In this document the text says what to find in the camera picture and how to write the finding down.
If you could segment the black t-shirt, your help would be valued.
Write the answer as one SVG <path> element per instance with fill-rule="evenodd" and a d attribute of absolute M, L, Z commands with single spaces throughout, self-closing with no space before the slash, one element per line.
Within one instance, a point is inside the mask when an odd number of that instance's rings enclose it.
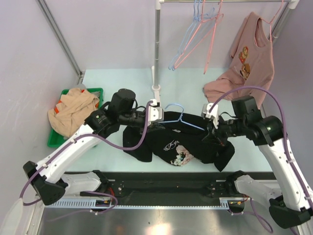
<path fill-rule="evenodd" d="M 156 155 L 173 166 L 184 166 L 192 160 L 203 164 L 214 164 L 218 171 L 224 170 L 235 148 L 229 141 L 220 144 L 216 141 L 204 142 L 208 134 L 206 122 L 200 116 L 168 111 L 164 113 L 163 123 L 151 124 L 141 146 L 127 154 L 145 163 Z"/>

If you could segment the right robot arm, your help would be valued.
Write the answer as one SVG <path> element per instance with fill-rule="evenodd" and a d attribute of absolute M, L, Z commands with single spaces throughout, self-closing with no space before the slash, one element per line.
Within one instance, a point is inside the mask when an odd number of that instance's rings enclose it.
<path fill-rule="evenodd" d="M 225 190 L 230 196 L 244 194 L 266 207 L 276 224 L 289 229 L 310 221 L 313 205 L 309 202 L 313 191 L 288 148 L 283 124 L 275 116 L 262 117 L 252 96 L 232 101 L 235 118 L 223 120 L 218 105 L 205 104 L 201 116 L 207 122 L 208 134 L 204 142 L 225 144 L 230 137 L 245 136 L 253 141 L 269 163 L 279 189 L 271 189 L 239 170 L 226 179 Z"/>

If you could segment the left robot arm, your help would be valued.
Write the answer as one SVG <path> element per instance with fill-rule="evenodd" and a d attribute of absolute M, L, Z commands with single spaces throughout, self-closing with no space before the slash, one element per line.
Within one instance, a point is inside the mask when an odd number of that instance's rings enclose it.
<path fill-rule="evenodd" d="M 52 154 L 37 163 L 28 161 L 24 164 L 23 169 L 28 177 L 26 184 L 32 185 L 39 200 L 46 206 L 54 204 L 67 190 L 73 188 L 62 179 L 67 168 L 100 141 L 123 151 L 138 149 L 145 139 L 152 122 L 152 112 L 157 106 L 157 100 L 151 99 L 144 111 L 140 112 L 135 93 L 128 89 L 118 90 L 111 101 L 93 111 L 79 129 Z M 108 136 L 119 131 L 121 125 L 143 129 L 141 139 L 135 146 L 122 147 L 108 141 Z"/>

